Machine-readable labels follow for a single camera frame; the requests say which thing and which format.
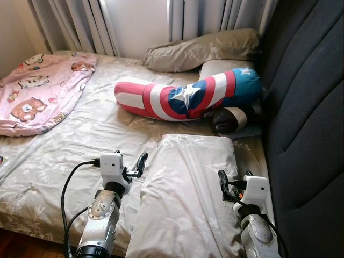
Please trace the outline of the pink cartoon bear blanket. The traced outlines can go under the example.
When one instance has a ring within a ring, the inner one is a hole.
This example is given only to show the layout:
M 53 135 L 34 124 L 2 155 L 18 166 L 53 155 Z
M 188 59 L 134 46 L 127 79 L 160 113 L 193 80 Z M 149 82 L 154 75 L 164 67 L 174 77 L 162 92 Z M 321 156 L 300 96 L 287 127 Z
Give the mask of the pink cartoon bear blanket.
M 0 136 L 51 130 L 75 108 L 96 71 L 95 54 L 37 54 L 0 79 Z

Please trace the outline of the bed with grey floral sheet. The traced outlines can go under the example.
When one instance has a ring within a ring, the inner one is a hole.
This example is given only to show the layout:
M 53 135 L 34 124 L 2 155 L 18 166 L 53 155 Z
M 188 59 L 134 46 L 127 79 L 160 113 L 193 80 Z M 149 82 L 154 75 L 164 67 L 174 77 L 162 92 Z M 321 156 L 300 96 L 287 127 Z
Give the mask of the bed with grey floral sheet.
M 80 162 L 91 160 L 102 153 L 120 150 L 126 166 L 132 166 L 140 153 L 150 154 L 146 167 L 152 162 L 157 167 L 158 161 L 167 161 L 163 154 L 157 155 L 158 145 L 166 135 L 182 141 L 182 147 L 192 149 L 188 152 L 200 153 L 205 150 L 213 152 L 213 157 L 228 153 L 228 175 L 237 174 L 239 168 L 250 169 L 260 174 L 258 160 L 263 158 L 260 140 L 256 137 L 238 141 L 216 136 L 207 125 L 196 123 L 175 123 L 154 120 L 129 113 L 116 103 L 114 83 L 122 78 L 139 78 L 153 83 L 170 84 L 175 87 L 191 84 L 199 80 L 197 72 L 165 73 L 154 72 L 140 65 L 140 60 L 96 55 L 96 71 L 84 88 L 76 108 L 56 127 L 46 133 L 11 137 L 0 136 L 0 156 L 5 163 L 0 166 L 0 228 L 33 238 L 61 243 L 63 228 L 60 197 L 64 182 L 69 172 Z M 202 214 L 199 226 L 208 224 L 211 233 L 201 236 L 181 236 L 174 243 L 152 243 L 160 250 L 172 250 L 177 243 L 189 239 L 194 242 L 208 243 L 219 248 L 223 257 L 244 257 L 245 252 L 239 243 L 240 229 L 238 217 L 233 213 L 232 203 L 221 201 L 217 183 L 217 170 L 221 162 L 203 163 L 210 170 L 206 179 L 198 179 L 201 187 L 206 185 L 217 200 L 203 199 L 200 204 L 213 204 L 214 214 Z M 76 212 L 86 207 L 94 198 L 97 189 L 102 188 L 102 179 L 98 168 L 81 167 L 69 182 L 66 192 L 67 221 Z M 147 183 L 147 169 L 141 179 L 133 182 L 130 192 L 123 200 L 120 219 L 117 223 L 116 241 L 113 255 L 123 256 L 127 253 L 133 233 L 138 225 L 140 208 L 140 189 L 144 187 L 144 197 L 151 197 L 150 192 L 172 194 L 172 186 L 164 180 Z

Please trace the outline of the large pale floral pillow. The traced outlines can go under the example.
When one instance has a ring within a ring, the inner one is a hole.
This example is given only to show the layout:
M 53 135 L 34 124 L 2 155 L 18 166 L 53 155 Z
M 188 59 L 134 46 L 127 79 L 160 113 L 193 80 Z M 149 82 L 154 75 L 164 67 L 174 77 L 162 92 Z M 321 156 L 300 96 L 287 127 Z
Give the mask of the large pale floral pillow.
M 126 258 L 244 258 L 219 170 L 237 173 L 233 143 L 220 136 L 165 135 L 144 174 Z

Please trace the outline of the black and tan cushion roll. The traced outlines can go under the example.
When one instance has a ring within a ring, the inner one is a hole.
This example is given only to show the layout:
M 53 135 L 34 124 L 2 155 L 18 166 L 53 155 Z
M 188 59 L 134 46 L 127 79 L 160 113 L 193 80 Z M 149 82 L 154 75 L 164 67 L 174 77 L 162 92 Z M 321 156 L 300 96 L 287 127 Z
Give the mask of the black and tan cushion roll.
M 224 106 L 211 111 L 209 118 L 214 132 L 229 134 L 255 125 L 262 116 L 260 104 Z

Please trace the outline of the red white blue bolster pillow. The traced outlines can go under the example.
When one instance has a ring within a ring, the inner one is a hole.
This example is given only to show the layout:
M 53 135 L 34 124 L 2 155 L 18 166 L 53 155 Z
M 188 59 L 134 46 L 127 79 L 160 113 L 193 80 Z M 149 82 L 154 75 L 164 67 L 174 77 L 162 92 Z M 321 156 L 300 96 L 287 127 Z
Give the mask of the red white blue bolster pillow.
M 196 120 L 214 108 L 255 103 L 261 79 L 250 67 L 239 67 L 175 87 L 126 77 L 114 84 L 118 105 L 130 113 L 169 122 Z

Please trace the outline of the dark grey upholstered sofa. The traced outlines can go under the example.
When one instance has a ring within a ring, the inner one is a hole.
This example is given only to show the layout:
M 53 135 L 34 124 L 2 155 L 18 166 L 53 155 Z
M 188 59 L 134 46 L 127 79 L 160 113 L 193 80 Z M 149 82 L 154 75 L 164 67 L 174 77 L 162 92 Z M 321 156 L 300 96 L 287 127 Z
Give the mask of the dark grey upholstered sofa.
M 277 230 L 289 258 L 343 258 L 343 0 L 278 0 L 263 34 L 262 143 Z

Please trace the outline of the light grey plain pillow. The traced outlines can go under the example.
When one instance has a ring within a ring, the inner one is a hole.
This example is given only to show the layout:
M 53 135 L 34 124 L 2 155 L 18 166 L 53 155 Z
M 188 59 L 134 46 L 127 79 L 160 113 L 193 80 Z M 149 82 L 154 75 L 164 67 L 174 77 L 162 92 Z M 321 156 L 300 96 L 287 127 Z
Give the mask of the light grey plain pillow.
M 239 60 L 209 60 L 205 62 L 199 70 L 199 80 L 209 78 L 216 74 L 231 71 L 235 68 L 250 67 L 255 68 L 253 62 Z

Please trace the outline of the grey floral pillow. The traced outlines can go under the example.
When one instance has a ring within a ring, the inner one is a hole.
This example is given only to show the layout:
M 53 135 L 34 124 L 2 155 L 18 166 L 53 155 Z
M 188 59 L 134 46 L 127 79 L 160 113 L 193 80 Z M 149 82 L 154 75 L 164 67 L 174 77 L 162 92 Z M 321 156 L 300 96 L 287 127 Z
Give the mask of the grey floral pillow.
M 261 37 L 253 28 L 225 30 L 148 48 L 142 65 L 159 72 L 183 72 L 207 61 L 251 61 L 260 52 Z

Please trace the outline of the grey curtain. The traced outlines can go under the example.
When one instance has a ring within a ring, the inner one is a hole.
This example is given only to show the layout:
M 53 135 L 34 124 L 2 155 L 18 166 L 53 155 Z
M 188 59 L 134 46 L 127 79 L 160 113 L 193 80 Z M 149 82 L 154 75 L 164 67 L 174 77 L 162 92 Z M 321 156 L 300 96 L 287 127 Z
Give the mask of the grey curtain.
M 106 0 L 28 0 L 49 52 L 120 56 Z
M 167 0 L 170 41 L 225 30 L 266 31 L 280 0 Z

